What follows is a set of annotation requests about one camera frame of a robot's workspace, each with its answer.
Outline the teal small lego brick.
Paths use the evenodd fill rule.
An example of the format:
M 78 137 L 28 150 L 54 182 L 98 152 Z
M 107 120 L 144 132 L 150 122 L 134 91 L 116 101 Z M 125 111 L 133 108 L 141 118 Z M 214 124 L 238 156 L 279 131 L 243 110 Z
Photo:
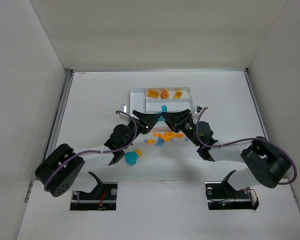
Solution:
M 158 119 L 159 122 L 164 122 L 165 121 L 165 118 L 161 115 Z

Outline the teal long lego brick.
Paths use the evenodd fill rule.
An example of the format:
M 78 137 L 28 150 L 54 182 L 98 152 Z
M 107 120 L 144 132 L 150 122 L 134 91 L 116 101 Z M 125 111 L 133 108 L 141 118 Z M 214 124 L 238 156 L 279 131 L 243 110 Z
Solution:
M 167 106 L 166 106 L 166 105 L 162 105 L 162 106 L 161 106 L 161 111 L 162 111 L 162 112 L 167 112 L 167 111 L 168 111 Z

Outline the yellow square lego brick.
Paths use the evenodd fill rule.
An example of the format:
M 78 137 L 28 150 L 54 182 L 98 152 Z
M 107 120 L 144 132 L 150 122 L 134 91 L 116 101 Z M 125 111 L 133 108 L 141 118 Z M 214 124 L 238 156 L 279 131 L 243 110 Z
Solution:
M 139 158 L 143 156 L 143 153 L 139 149 L 136 149 L 135 152 Z

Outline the teal rounded lego piece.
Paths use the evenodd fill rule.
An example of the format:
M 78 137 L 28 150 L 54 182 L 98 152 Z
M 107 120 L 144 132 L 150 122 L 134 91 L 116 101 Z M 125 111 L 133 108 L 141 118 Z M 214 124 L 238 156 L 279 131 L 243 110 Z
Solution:
M 139 155 L 136 151 L 127 152 L 125 154 L 125 161 L 130 166 L 134 166 L 137 163 L 138 159 L 139 159 Z

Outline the yellow rounded lego brick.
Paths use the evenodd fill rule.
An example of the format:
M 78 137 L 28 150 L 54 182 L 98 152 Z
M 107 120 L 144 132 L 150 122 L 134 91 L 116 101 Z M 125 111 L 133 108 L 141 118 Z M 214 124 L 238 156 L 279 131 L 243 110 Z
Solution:
M 183 92 L 182 91 L 177 91 L 174 95 L 175 99 L 180 99 L 182 97 Z

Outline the yellow oval butterfly lego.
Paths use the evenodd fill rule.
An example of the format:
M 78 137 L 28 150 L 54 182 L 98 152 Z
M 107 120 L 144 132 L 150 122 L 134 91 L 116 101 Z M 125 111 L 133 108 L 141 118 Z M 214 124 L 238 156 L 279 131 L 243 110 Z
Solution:
M 167 89 L 162 89 L 161 90 L 161 98 L 162 99 L 169 99 L 170 98 L 170 93 Z

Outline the yellow long lego brick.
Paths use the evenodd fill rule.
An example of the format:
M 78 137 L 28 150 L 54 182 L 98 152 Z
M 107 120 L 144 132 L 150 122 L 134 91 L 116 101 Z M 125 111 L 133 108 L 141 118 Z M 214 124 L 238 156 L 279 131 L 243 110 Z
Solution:
M 159 95 L 160 95 L 160 93 L 159 93 L 158 91 L 155 91 L 155 90 L 149 90 L 149 91 L 147 92 L 147 96 L 148 96 L 149 98 L 158 99 L 158 98 L 159 98 Z

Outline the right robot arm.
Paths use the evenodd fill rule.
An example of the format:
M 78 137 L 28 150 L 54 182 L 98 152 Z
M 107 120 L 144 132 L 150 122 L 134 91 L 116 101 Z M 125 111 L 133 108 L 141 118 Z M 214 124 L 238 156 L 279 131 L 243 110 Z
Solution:
M 198 147 L 197 153 L 205 161 L 233 161 L 246 165 L 242 170 L 228 173 L 221 181 L 224 187 L 239 191 L 246 187 L 263 185 L 274 189 L 278 185 L 284 185 L 282 179 L 289 169 L 293 169 L 293 177 L 286 184 L 289 185 L 297 179 L 298 170 L 289 154 L 262 136 L 220 142 L 213 138 L 214 132 L 209 123 L 200 119 L 194 121 L 188 109 L 162 112 L 161 115 L 173 132 L 182 132 Z

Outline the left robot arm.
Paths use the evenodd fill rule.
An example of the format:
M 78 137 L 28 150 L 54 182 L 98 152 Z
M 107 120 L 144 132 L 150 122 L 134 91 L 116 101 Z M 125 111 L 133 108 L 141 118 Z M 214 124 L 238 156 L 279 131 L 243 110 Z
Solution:
M 109 139 L 103 145 L 105 149 L 88 149 L 75 153 L 72 147 L 63 143 L 42 161 L 34 174 L 43 184 L 45 192 L 49 192 L 56 198 L 68 191 L 85 164 L 82 155 L 110 154 L 112 159 L 109 165 L 118 163 L 126 155 L 125 150 L 133 144 L 135 139 L 140 134 L 148 134 L 161 117 L 160 113 L 142 113 L 136 110 L 132 111 L 133 115 L 122 110 L 116 110 L 115 113 L 128 117 L 129 123 L 114 127 Z

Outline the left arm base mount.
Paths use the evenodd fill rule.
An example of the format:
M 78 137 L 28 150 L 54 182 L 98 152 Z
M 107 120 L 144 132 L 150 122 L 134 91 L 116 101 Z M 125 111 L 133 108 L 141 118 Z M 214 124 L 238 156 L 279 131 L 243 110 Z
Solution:
M 71 211 L 115 211 L 117 208 L 117 182 L 103 182 L 96 174 L 88 172 L 96 181 L 91 192 L 74 191 Z

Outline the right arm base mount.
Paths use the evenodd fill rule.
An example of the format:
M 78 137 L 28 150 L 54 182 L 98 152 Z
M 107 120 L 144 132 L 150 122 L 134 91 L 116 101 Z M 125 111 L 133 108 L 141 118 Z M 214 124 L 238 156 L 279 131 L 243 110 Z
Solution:
M 257 210 L 259 198 L 254 189 L 235 190 L 229 183 L 231 171 L 222 181 L 205 182 L 205 195 L 209 210 Z

